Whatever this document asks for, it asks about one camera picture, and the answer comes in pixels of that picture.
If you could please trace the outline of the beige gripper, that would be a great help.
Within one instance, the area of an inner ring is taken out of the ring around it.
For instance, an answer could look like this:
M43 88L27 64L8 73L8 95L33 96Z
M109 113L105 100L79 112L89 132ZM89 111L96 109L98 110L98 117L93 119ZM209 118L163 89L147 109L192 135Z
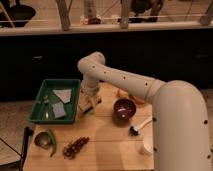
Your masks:
M81 107L83 105L91 104L96 107L100 102L101 97L99 95L89 96L83 89L80 89L78 108L81 112Z

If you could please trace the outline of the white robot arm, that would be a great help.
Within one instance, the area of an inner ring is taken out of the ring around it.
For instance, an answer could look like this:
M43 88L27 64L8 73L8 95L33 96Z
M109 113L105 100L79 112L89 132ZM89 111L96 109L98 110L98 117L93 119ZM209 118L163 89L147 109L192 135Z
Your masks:
M104 81L152 106L155 171L212 171L207 107L194 85L110 68L100 52L81 58L78 70L83 74L81 87L90 97Z

